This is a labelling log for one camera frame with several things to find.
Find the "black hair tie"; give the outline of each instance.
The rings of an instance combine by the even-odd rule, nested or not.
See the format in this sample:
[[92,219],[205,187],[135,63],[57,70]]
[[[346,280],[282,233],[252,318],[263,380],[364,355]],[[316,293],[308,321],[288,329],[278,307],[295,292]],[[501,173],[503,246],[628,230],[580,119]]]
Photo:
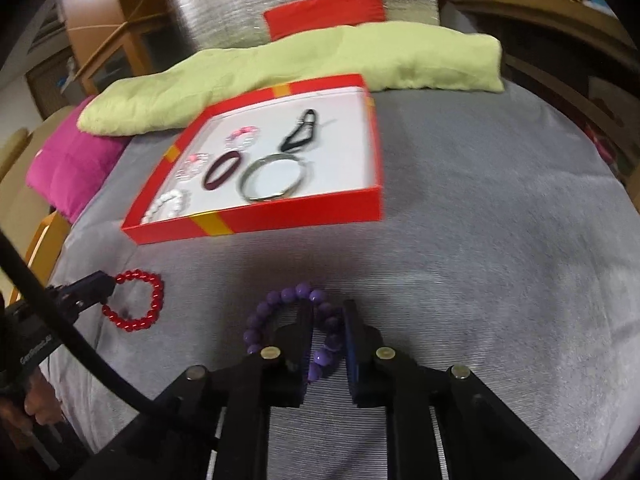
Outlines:
[[[280,151],[282,153],[290,152],[291,150],[295,150],[297,148],[302,148],[302,146],[306,146],[316,136],[316,121],[318,120],[318,115],[315,110],[306,110],[302,117],[298,121],[298,127],[292,131],[290,135],[285,137],[280,145]],[[294,137],[299,134],[305,128],[309,129],[309,134],[304,139],[300,139],[297,141],[293,141]]]
[[[209,182],[211,175],[226,161],[234,158],[236,161],[225,171],[222,175],[220,175],[216,180]],[[242,154],[233,150],[232,152],[226,152],[224,155],[219,156],[215,162],[211,165],[211,167],[207,170],[204,178],[202,179],[202,187],[208,191],[213,191],[214,189],[219,188],[222,184],[224,184],[231,175],[233,175],[236,170],[240,167],[240,163],[242,162]]]

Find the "screw head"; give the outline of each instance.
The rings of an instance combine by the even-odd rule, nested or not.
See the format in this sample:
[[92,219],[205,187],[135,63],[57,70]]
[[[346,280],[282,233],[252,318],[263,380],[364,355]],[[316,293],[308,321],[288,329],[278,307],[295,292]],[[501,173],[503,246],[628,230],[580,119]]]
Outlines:
[[381,346],[376,350],[376,357],[385,361],[393,359],[396,357],[396,351],[391,346]]
[[265,346],[260,350],[260,355],[263,359],[277,359],[281,353],[277,346]]
[[199,381],[207,375],[207,369],[202,365],[190,366],[184,374],[190,381]]
[[465,365],[453,365],[451,367],[451,375],[453,375],[456,379],[466,379],[471,375],[471,370],[469,367]]

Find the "white pearl bracelet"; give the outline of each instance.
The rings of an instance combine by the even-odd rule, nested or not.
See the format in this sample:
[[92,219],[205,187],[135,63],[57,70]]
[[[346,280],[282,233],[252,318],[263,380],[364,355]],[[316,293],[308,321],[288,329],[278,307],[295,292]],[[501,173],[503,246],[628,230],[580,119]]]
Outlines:
[[171,204],[171,209],[167,213],[167,218],[175,218],[178,216],[178,213],[182,210],[182,206],[184,205],[184,198],[186,192],[180,189],[172,189],[171,191],[167,191],[166,193],[162,193],[158,198],[156,198],[149,209],[146,210],[145,215],[142,217],[140,221],[141,224],[148,224],[151,222],[153,216],[158,212],[158,210],[162,207],[166,202],[173,202]]

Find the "silver bangle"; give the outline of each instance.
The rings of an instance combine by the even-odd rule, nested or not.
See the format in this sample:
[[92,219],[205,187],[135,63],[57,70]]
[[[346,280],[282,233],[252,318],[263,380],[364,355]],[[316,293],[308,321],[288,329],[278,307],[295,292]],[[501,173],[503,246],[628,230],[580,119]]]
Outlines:
[[[276,160],[293,160],[294,162],[297,162],[300,167],[300,176],[296,179],[296,181],[293,184],[291,184],[291,186],[287,187],[287,189],[284,189],[279,193],[269,195],[269,196],[248,196],[244,188],[246,186],[247,181],[249,180],[249,177],[252,176],[252,174],[254,174],[263,166],[266,166],[267,164],[271,164]],[[264,156],[263,158],[259,158],[255,162],[252,162],[242,172],[242,175],[240,176],[240,180],[238,181],[238,192],[240,193],[242,198],[244,198],[247,202],[268,202],[269,200],[287,198],[293,195],[298,190],[298,188],[302,184],[302,181],[305,179],[305,176],[306,176],[306,165],[302,160],[297,158],[295,155],[291,155],[290,153],[273,153],[273,155],[267,155],[267,156]]]

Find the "human hand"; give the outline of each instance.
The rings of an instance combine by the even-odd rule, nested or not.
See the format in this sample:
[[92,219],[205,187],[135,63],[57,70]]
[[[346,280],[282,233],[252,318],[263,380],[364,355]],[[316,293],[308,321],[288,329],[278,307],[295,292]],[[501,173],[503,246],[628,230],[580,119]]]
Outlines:
[[28,434],[33,429],[33,423],[27,415],[35,416],[37,423],[41,425],[55,424],[63,420],[56,392],[39,368],[29,377],[29,391],[24,399],[24,411],[9,399],[0,397],[0,419],[19,448],[23,448],[25,444],[25,439],[21,438],[20,433]]

